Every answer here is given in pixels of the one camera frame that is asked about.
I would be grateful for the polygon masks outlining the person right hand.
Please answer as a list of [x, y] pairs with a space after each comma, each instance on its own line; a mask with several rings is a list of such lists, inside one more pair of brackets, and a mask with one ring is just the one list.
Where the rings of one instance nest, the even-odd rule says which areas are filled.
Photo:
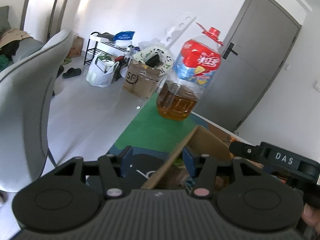
[[302, 219], [304, 222], [312, 227], [316, 232], [316, 239], [319, 239], [320, 233], [320, 210], [305, 204], [302, 213]]

